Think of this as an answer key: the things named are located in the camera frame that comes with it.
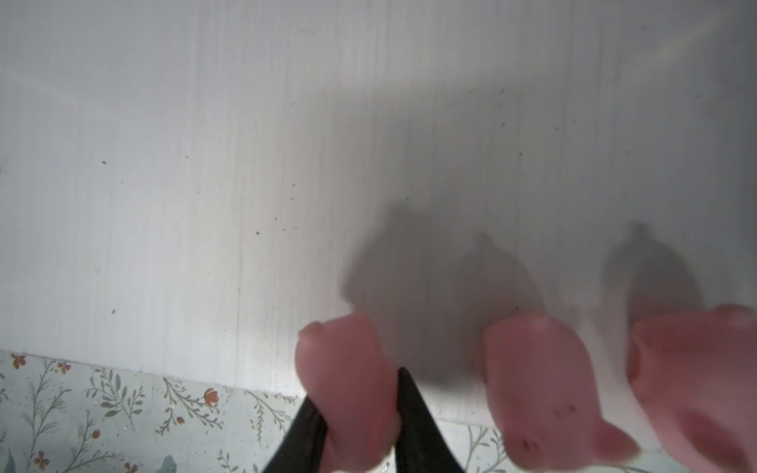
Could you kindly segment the pink pig toy top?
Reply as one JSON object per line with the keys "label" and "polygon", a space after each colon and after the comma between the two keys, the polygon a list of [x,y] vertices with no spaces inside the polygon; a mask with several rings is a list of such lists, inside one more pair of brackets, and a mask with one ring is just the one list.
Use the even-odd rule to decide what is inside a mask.
{"label": "pink pig toy top", "polygon": [[664,450],[694,472],[756,469],[756,313],[744,305],[635,322],[630,388]]}

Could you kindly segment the pink pig toy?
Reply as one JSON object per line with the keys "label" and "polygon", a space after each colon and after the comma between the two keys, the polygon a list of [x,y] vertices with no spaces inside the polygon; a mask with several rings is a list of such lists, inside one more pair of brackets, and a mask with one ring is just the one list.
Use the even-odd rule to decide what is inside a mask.
{"label": "pink pig toy", "polygon": [[621,463],[640,447],[601,413],[589,352],[545,313],[522,313],[483,332],[486,398],[514,465],[570,471]]}
{"label": "pink pig toy", "polygon": [[295,366],[327,425],[321,472],[365,472],[395,445],[398,368],[364,313],[313,322],[299,332]]}
{"label": "pink pig toy", "polygon": [[756,469],[756,313],[744,305],[635,322],[630,388],[664,450],[694,472]]}

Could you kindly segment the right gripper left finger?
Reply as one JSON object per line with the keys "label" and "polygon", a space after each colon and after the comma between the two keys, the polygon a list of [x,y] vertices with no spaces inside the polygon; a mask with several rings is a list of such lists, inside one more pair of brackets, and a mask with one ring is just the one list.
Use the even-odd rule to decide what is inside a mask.
{"label": "right gripper left finger", "polygon": [[319,473],[327,424],[311,398],[306,397],[280,447],[263,473]]}

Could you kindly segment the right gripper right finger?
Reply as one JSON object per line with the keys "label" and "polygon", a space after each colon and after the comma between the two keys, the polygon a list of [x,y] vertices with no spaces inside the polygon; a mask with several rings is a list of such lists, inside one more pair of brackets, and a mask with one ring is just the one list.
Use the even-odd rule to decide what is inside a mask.
{"label": "right gripper right finger", "polygon": [[394,446],[397,472],[463,473],[407,368],[398,370],[397,411],[401,418]]}

